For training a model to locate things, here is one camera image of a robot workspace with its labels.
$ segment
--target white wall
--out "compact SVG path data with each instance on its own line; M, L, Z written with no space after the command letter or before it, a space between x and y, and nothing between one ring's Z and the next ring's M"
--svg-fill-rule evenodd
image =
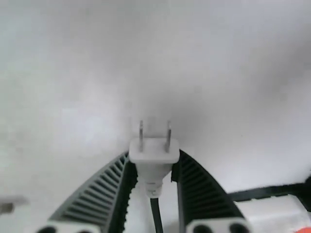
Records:
M301 182L310 87L309 0L1 0L0 196L30 205L0 232L45 220L141 117L227 191Z

